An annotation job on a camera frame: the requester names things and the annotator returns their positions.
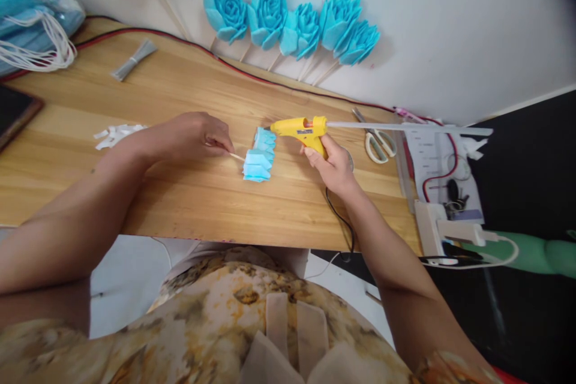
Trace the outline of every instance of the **scissor handle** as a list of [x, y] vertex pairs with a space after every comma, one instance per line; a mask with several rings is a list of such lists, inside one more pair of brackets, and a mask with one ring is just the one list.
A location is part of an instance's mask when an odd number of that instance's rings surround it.
[[396, 156], [396, 141], [388, 135], [386, 132], [382, 132], [381, 130], [375, 129], [373, 135], [375, 134], [375, 138], [382, 144], [384, 150], [390, 155], [390, 157]]
[[[364, 141], [364, 146], [366, 147], [366, 153], [368, 153], [368, 157], [372, 159], [372, 162], [377, 164], [384, 164], [388, 162], [388, 156], [386, 156], [386, 154], [382, 151], [382, 148], [380, 148], [380, 143], [371, 132], [366, 132], [366, 140]], [[376, 150], [379, 158], [374, 155], [372, 149]]]

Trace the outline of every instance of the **plastic bag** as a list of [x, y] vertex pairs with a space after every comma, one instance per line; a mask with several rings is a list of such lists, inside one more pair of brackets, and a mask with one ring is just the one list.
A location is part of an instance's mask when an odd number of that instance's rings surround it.
[[0, 0], [0, 76], [67, 68], [76, 57], [68, 36], [85, 18], [76, 0]]

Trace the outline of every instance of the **person's left hand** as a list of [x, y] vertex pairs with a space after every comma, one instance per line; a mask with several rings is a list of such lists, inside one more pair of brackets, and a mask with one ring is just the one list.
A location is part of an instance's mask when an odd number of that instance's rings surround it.
[[205, 112], [180, 114], [132, 134], [117, 147], [131, 148], [152, 162], [190, 160], [234, 153], [228, 125]]

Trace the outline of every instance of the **red cable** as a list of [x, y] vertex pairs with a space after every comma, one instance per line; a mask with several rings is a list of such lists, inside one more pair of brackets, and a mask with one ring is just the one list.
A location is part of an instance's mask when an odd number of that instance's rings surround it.
[[[436, 123], [439, 126], [444, 126], [441, 122], [439, 122], [438, 120], [434, 120], [431, 118], [427, 118], [427, 117], [420, 117], [422, 120], [427, 120], [427, 121], [431, 121]], [[436, 180], [439, 178], [446, 178], [446, 177], [450, 177], [452, 174], [454, 174], [454, 172], [456, 171], [456, 168], [458, 168], [458, 148], [456, 147], [456, 143], [454, 142], [454, 138], [452, 138], [452, 135], [450, 134], [446, 134], [448, 135], [448, 139], [450, 140], [450, 142], [452, 143], [452, 148], [454, 149], [454, 167], [450, 170], [450, 172], [448, 172], [447, 174], [441, 175], [441, 176], [436, 176], [436, 177], [430, 177], [427, 178], [426, 180], [424, 180], [424, 182], [422, 183], [422, 192], [424, 194], [424, 197], [426, 198], [426, 202], [430, 202], [430, 198], [428, 197], [428, 191], [426, 189], [426, 184], [430, 181], [430, 180]]]
[[[91, 17], [86, 17], [87, 19], [90, 18], [105, 18], [105, 19], [110, 19], [113, 21], [116, 21], [112, 18], [109, 17], [104, 17], [104, 16], [91, 16]], [[351, 101], [349, 99], [346, 99], [344, 97], [339, 97], [339, 96], [333, 96], [333, 95], [329, 95], [329, 94], [325, 94], [325, 93], [318, 93], [318, 92], [313, 92], [313, 91], [309, 91], [309, 90], [303, 90], [303, 89], [297, 89], [294, 87], [290, 87], [288, 85], [285, 84], [280, 84], [274, 81], [269, 81], [260, 77], [257, 77], [256, 75], [252, 75], [251, 73], [245, 72], [233, 65], [231, 65], [230, 63], [226, 62], [225, 60], [222, 60], [220, 57], [218, 57], [216, 54], [212, 53], [210, 50], [204, 48], [202, 45], [199, 45], [197, 43], [194, 42], [190, 42], [187, 41], [185, 39], [181, 39], [177, 36], [174, 36], [170, 33], [166, 33], [163, 32], [161, 30], [153, 30], [153, 29], [146, 29], [146, 28], [138, 28], [138, 27], [128, 27], [128, 28], [122, 28], [122, 29], [117, 29], [117, 30], [112, 30], [110, 32], [107, 33], [103, 33], [101, 35], [95, 36], [92, 39], [86, 40], [84, 42], [81, 42], [79, 44], [76, 45], [76, 49], [78, 51], [83, 50], [84, 48], [88, 48], [91, 47], [92, 45], [95, 45], [99, 42], [102, 42], [103, 40], [109, 39], [111, 37], [117, 36], [117, 35], [121, 35], [124, 33], [152, 33], [152, 34], [156, 34], [156, 35], [160, 35], [160, 36], [164, 36], [167, 37], [169, 39], [175, 40], [177, 42], [182, 42], [185, 43], [187, 45], [191, 45], [195, 48], [198, 48], [200, 50], [202, 50], [204, 53], [210, 55], [211, 57], [213, 57], [216, 61], [222, 63], [223, 65], [225, 65], [226, 67], [229, 67], [232, 70], [235, 70], [236, 72], [244, 75], [245, 77], [251, 78], [253, 80], [256, 80], [258, 82], [264, 83], [264, 84], [270, 84], [270, 85], [274, 85], [274, 86], [278, 86], [278, 87], [283, 87], [283, 88], [287, 88], [289, 90], [293, 90], [293, 91], [299, 91], [299, 92], [303, 92], [303, 93], [308, 93], [311, 95], [315, 95], [315, 96], [320, 96], [320, 97], [328, 97], [330, 99], [336, 99], [336, 100], [341, 100], [341, 101], [345, 101], [345, 102], [349, 102], [349, 103], [353, 103], [356, 105], [360, 105], [360, 106], [367, 106], [367, 107], [372, 107], [372, 108], [378, 108], [378, 109], [382, 109], [391, 113], [394, 113], [395, 111], [391, 108], [385, 107], [385, 106], [381, 106], [381, 105], [377, 105], [377, 104], [372, 104], [372, 103], [368, 103], [368, 102], [360, 102], [360, 101]], [[4, 83], [10, 80], [13, 80], [15, 78], [19, 78], [21, 76], [24, 76], [28, 73], [30, 73], [31, 71], [28, 70], [19, 70], [17, 72], [14, 72], [10, 75], [7, 75], [5, 77], [0, 78], [0, 82]], [[433, 123], [436, 123], [439, 126], [444, 126], [441, 122], [428, 118], [428, 117], [420, 117], [422, 120], [425, 121], [431, 121]], [[424, 193], [424, 197], [426, 198], [427, 202], [430, 202], [430, 199], [428, 197], [428, 192], [426, 190], [426, 184], [430, 181], [430, 180], [435, 180], [435, 179], [439, 179], [439, 178], [445, 178], [445, 177], [449, 177], [451, 176], [455, 171], [456, 168], [458, 167], [458, 152], [457, 152], [457, 147], [456, 147], [456, 143], [454, 142], [454, 139], [452, 138], [452, 136], [450, 134], [447, 134], [448, 138], [450, 139], [450, 142], [452, 143], [452, 147], [454, 149], [454, 155], [455, 155], [455, 163], [454, 163], [454, 167], [452, 168], [452, 170], [450, 170], [450, 172], [448, 174], [442, 175], [442, 176], [437, 176], [437, 177], [431, 177], [426, 179], [423, 183], [422, 183], [422, 192]]]

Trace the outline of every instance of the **floral patterned dress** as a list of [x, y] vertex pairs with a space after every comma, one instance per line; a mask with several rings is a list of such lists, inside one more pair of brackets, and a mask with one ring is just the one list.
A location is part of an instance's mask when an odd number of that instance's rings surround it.
[[496, 383], [450, 353], [412, 374], [330, 291], [254, 247], [233, 247], [167, 279], [146, 315], [94, 340], [61, 320], [0, 331], [0, 382]]

